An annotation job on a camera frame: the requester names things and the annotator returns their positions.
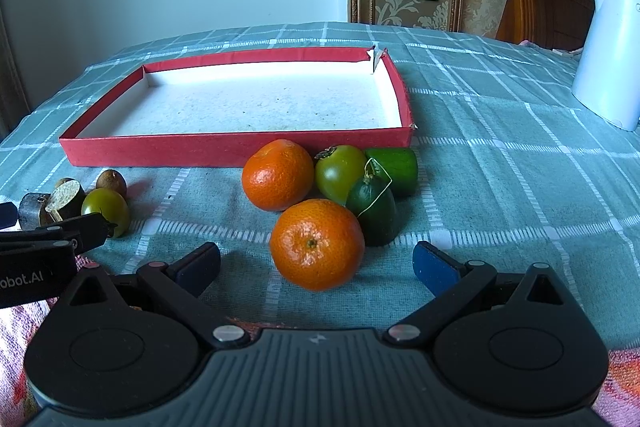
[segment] triangular hole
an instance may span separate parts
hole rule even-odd
[[[536,277],[536,281],[533,283],[533,288],[531,288],[527,300],[543,302],[545,304],[562,304],[562,299],[546,275],[538,275]]]
[[[71,306],[83,306],[85,304],[95,304],[105,302],[107,295],[95,277],[87,277],[71,299]]]

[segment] curtain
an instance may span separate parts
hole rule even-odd
[[[0,12],[0,140],[30,112]]]

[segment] green tomato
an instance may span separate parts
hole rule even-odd
[[[316,156],[316,185],[325,198],[344,204],[354,183],[364,176],[367,157],[353,145],[338,145]]]
[[[113,237],[120,237],[129,228],[129,207],[124,198],[110,188],[96,188],[82,202],[82,215],[100,212],[104,219],[115,223]]]

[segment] white electric kettle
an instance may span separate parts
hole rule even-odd
[[[572,93],[616,127],[640,118],[640,0],[595,0]]]

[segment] tangerine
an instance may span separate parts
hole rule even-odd
[[[356,217],[330,200],[306,200],[285,210],[269,241],[276,268],[287,281],[323,291],[350,281],[364,255]]]
[[[314,183],[314,161],[290,140],[274,140],[247,160],[242,189],[255,206],[277,212],[302,201]]]

